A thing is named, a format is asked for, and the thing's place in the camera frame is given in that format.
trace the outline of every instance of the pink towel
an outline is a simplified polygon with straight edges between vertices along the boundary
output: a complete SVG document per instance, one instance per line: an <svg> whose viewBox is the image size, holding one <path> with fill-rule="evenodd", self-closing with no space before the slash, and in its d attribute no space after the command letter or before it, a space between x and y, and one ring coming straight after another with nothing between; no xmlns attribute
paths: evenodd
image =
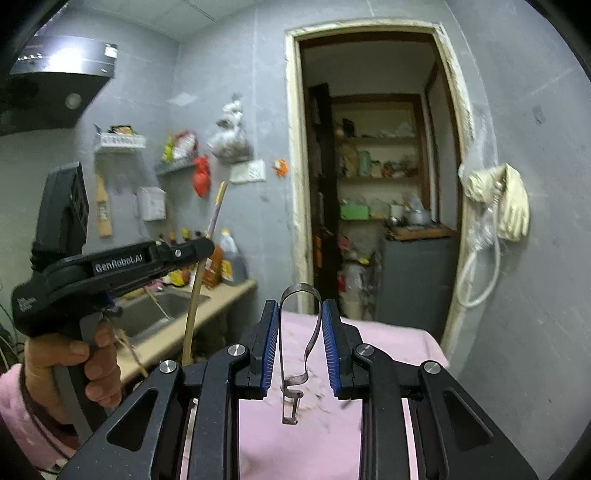
<svg viewBox="0 0 591 480"><path fill-rule="evenodd" d="M427 332L376 322L356 322L365 343L386 352L392 359L420 365L436 360L448 362L437 342ZM284 312L282 332L287 375L300 374L303 351L314 330L316 317ZM271 388L264 401L242 400L240 404L240 458L243 480L357 480L361 446L361 401L343 408L330 388L322 334L308 359L310 379L301 388L298 425L281 423L281 374L279 355ZM413 431L404 400L411 478L418 479Z"/></svg>

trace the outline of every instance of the pink cloth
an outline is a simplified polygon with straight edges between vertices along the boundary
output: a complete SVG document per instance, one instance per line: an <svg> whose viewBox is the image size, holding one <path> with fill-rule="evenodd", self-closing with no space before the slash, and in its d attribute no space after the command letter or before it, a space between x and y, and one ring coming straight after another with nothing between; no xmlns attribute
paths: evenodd
<svg viewBox="0 0 591 480"><path fill-rule="evenodd" d="M364 342L388 353L392 359L420 365L436 360L448 366L437 342L425 331L375 322L356 322ZM300 374L303 351L314 330L316 317L284 312L282 332L287 374ZM322 334L308 360L309 381L303 385L298 425L281 423L278 353L271 388L264 401L240 404L240 456L243 480L357 480L361 446L361 401L343 408L330 388ZM418 478L414 439L407 403L407 441L411 478Z"/></svg>
<svg viewBox="0 0 591 480"><path fill-rule="evenodd" d="M43 438L27 413L21 391L18 388L20 371L21 364L13 365L8 372L0 377L0 415L30 462L37 467L48 468L54 465L61 456ZM46 429L44 430L66 455L74 455L74 450L62 444Z"/></svg>

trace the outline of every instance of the white electrical outlet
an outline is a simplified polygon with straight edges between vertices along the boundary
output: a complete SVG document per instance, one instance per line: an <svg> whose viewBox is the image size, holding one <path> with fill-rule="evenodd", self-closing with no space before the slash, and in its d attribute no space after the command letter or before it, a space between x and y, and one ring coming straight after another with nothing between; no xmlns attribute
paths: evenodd
<svg viewBox="0 0 591 480"><path fill-rule="evenodd" d="M232 183L248 183L251 181L266 181L265 161L261 158L232 165L230 181Z"/></svg>

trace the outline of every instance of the red bag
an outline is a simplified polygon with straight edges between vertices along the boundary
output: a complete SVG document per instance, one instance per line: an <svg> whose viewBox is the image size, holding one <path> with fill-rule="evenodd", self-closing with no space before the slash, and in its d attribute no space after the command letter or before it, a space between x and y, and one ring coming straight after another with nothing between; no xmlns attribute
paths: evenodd
<svg viewBox="0 0 591 480"><path fill-rule="evenodd" d="M209 160L207 155L195 158L195 172L193 173L193 188L197 195L205 198L212 187L212 178L209 173Z"/></svg>

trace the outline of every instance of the range hood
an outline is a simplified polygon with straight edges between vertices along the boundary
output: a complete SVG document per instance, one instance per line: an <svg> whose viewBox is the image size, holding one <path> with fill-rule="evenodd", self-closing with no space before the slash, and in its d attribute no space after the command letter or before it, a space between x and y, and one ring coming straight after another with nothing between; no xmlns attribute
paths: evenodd
<svg viewBox="0 0 591 480"><path fill-rule="evenodd" d="M33 37L0 89L0 135L72 128L115 74L117 45L91 38Z"/></svg>

